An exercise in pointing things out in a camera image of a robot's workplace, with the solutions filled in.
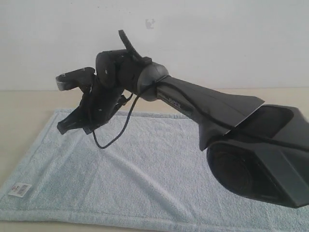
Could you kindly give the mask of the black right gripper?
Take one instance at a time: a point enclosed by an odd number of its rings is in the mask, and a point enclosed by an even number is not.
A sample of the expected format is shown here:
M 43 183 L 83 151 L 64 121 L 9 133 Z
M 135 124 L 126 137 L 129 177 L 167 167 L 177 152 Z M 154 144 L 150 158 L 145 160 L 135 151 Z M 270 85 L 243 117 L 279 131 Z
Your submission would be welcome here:
M 91 88 L 82 96 L 80 110 L 72 111 L 58 122 L 58 131 L 65 134 L 69 130 L 83 128 L 86 135 L 93 133 L 96 128 L 106 124 L 118 110 L 116 105 L 123 92 L 123 87 L 107 88 L 94 76 Z

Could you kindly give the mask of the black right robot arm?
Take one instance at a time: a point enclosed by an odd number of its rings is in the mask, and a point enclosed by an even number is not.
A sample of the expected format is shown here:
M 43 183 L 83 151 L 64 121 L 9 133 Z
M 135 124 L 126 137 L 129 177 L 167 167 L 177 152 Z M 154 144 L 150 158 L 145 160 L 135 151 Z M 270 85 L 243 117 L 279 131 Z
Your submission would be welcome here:
M 171 77 L 163 65 L 126 50 L 101 52 L 94 68 L 61 74 L 56 83 L 61 91 L 83 93 L 79 106 L 58 123 L 62 134 L 93 133 L 127 103 L 127 90 L 149 102 L 161 100 L 196 122 L 199 148 L 230 192 L 290 208 L 309 204 L 309 122 L 296 107 Z

